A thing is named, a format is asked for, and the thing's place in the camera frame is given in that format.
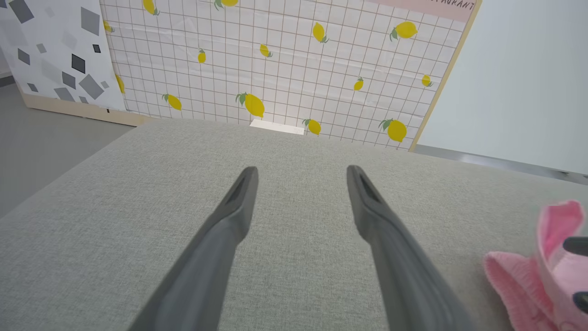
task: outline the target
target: grid patterned sheet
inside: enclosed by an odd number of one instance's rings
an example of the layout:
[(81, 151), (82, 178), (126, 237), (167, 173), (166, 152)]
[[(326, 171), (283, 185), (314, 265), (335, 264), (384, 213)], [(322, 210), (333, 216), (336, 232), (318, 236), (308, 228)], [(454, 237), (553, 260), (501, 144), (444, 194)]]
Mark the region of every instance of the grid patterned sheet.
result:
[[(108, 41), (130, 112), (249, 125), (254, 116), (235, 100), (247, 92), (262, 100), (264, 121), (305, 127), (311, 118), (320, 138), (399, 150), (411, 146), (465, 28), (358, 0), (239, 0), (219, 10), (212, 1), (156, 0), (159, 15), (143, 0), (101, 0), (101, 7), (114, 28)], [(405, 21), (418, 33), (391, 41)], [(327, 43), (313, 37), (317, 22)], [(363, 87), (354, 91), (358, 77)], [(407, 127), (401, 143), (379, 127), (385, 119)]]

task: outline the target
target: pink banner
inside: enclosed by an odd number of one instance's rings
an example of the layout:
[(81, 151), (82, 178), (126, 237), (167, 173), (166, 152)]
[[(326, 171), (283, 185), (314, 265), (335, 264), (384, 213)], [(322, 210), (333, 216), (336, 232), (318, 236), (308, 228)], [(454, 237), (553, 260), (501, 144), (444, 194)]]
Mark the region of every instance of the pink banner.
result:
[(368, 0), (381, 5), (404, 8), (424, 14), (467, 22), (475, 0)]

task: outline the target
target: gray textured surface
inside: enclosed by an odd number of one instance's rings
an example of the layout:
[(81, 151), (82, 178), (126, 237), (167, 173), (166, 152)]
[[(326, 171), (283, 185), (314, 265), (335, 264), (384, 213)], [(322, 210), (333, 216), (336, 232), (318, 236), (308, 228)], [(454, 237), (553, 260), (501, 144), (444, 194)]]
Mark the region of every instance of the gray textured surface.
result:
[(0, 217), (133, 128), (27, 108), (16, 84), (0, 104)]
[(246, 166), (259, 168), (220, 330), (385, 330), (345, 183), (363, 167), (478, 330), (510, 330), (491, 250), (533, 251), (539, 208), (588, 187), (258, 128), (165, 120), (134, 129), (0, 220), (0, 329), (125, 330)]

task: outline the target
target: gray fabric tablecloth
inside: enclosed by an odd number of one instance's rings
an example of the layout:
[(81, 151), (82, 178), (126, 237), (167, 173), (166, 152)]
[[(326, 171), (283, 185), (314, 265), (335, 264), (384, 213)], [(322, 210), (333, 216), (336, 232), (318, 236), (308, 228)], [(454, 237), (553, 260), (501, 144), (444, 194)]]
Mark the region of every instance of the gray fabric tablecloth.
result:
[(125, 330), (246, 166), (259, 169), (220, 330), (386, 330), (345, 170), (363, 167), (467, 307), (511, 330), (492, 250), (531, 254), (540, 207), (588, 187), (203, 121), (131, 130), (0, 220), (0, 330)]

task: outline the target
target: pink cloth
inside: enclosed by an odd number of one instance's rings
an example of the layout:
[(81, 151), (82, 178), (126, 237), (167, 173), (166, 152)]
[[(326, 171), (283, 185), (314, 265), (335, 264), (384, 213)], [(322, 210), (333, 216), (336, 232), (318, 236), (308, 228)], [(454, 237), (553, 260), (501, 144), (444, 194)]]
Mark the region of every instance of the pink cloth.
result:
[(535, 256), (493, 251), (484, 257), (486, 276), (516, 331), (588, 330), (588, 314), (572, 300), (574, 293), (588, 291), (588, 257), (562, 247), (583, 223), (577, 201), (545, 207), (539, 217)]

